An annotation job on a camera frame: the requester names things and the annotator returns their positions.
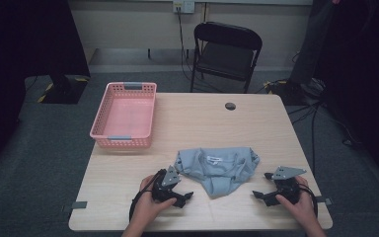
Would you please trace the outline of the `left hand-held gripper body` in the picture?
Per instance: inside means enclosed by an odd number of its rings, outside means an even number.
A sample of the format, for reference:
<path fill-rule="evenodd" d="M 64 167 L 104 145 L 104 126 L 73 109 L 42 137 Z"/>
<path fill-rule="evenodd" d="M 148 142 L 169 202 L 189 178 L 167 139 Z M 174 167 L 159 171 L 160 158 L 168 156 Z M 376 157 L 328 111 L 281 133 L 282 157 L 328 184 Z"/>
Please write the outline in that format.
<path fill-rule="evenodd" d="M 152 198 L 158 201 L 165 201 L 170 198 L 181 200 L 182 196 L 173 191 L 173 188 L 180 181 L 179 173 L 173 166 L 168 169 L 161 169 L 153 183 Z"/>

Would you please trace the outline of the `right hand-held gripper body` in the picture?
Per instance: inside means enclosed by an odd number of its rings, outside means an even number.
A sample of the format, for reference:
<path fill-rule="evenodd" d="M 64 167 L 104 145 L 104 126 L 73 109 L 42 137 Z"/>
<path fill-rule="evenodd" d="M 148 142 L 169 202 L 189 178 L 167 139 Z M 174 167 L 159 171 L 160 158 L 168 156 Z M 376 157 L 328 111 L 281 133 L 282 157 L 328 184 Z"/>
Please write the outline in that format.
<path fill-rule="evenodd" d="M 269 194 L 265 194 L 262 200 L 267 206 L 277 205 L 279 204 L 279 201 L 275 196 L 282 195 L 292 204 L 297 203 L 299 200 L 300 188 L 295 177 L 302 175 L 305 172 L 305 169 L 278 166 L 273 172 L 273 177 L 271 180 L 274 181 L 276 190 Z"/>

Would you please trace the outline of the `light blue printed t-shirt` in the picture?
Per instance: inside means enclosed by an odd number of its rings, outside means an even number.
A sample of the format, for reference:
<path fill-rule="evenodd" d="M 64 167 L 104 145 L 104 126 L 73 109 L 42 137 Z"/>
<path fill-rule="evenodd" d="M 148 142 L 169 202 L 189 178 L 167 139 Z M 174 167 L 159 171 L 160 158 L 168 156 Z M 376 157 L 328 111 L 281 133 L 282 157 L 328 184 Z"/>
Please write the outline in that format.
<path fill-rule="evenodd" d="M 211 198 L 228 196 L 245 184 L 260 164 L 250 147 L 194 148 L 178 152 L 175 168 L 199 182 Z"/>

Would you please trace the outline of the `person's right hand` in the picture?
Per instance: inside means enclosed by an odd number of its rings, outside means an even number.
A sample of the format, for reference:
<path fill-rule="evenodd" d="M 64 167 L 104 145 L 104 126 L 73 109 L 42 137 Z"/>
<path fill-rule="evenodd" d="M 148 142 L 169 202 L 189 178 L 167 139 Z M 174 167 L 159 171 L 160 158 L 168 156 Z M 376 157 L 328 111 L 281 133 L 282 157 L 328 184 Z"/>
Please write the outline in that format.
<path fill-rule="evenodd" d="M 313 225 L 317 224 L 318 221 L 314 212 L 312 198 L 305 192 L 305 189 L 308 187 L 308 182 L 300 176 L 296 177 L 296 181 L 301 188 L 297 203 L 292 204 L 282 195 L 276 195 L 275 197 L 304 229 L 310 229 Z"/>

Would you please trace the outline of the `person's left hand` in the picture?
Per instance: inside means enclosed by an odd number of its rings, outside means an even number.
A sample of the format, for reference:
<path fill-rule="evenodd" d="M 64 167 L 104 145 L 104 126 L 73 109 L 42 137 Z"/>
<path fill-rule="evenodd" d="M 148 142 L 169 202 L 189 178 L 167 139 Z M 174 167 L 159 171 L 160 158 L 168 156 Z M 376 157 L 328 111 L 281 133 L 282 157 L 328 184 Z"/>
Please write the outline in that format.
<path fill-rule="evenodd" d="M 165 201 L 158 202 L 152 198 L 152 184 L 150 181 L 153 175 L 144 178 L 140 184 L 141 196 L 134 208 L 130 223 L 137 227 L 145 228 L 148 226 L 160 212 L 172 206 L 177 200 L 172 197 Z"/>

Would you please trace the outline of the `pink plastic basket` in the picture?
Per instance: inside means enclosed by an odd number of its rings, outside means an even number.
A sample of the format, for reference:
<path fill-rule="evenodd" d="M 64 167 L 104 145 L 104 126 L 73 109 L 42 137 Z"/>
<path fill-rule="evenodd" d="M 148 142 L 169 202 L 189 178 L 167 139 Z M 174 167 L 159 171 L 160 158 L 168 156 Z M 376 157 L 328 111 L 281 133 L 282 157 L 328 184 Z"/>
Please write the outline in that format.
<path fill-rule="evenodd" d="M 156 93 L 156 83 L 109 83 L 96 113 L 90 136 L 103 148 L 149 147 Z"/>

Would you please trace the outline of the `black folding chair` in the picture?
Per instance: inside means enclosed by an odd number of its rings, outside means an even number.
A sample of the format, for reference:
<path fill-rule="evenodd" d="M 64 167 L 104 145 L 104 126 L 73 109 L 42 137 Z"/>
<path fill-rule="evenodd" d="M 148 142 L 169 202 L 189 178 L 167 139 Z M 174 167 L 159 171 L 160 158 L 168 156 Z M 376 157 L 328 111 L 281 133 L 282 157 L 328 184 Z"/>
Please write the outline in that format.
<path fill-rule="evenodd" d="M 199 72 L 244 82 L 247 92 L 263 47 L 262 38 L 253 30 L 217 22 L 198 24 L 193 36 L 190 90 L 193 91 L 195 73 Z"/>

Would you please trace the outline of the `black stand base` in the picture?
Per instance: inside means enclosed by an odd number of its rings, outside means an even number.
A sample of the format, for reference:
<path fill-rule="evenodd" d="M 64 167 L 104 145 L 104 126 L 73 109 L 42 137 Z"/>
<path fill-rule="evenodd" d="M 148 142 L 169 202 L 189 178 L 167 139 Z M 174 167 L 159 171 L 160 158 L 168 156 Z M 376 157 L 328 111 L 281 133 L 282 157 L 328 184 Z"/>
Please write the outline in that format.
<path fill-rule="evenodd" d="M 88 85 L 87 77 L 50 74 L 51 83 L 38 98 L 42 104 L 77 104 Z"/>

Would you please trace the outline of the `black curtain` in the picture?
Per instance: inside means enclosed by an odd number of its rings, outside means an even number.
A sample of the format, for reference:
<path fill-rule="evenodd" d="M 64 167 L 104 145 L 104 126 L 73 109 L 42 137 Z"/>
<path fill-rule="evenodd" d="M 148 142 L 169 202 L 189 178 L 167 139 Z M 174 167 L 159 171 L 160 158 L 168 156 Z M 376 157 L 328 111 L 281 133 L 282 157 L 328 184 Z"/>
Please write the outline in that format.
<path fill-rule="evenodd" d="M 31 76 L 89 74 L 68 0 L 0 0 L 0 152 Z"/>

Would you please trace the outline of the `white wall socket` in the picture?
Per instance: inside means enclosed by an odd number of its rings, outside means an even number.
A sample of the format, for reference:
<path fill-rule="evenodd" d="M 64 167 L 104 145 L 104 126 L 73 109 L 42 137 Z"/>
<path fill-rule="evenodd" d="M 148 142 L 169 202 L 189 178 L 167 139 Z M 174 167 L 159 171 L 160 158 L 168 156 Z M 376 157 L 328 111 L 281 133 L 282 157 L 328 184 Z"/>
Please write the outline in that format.
<path fill-rule="evenodd" d="M 173 12 L 182 14 L 193 14 L 195 10 L 195 2 L 190 0 L 174 0 Z"/>

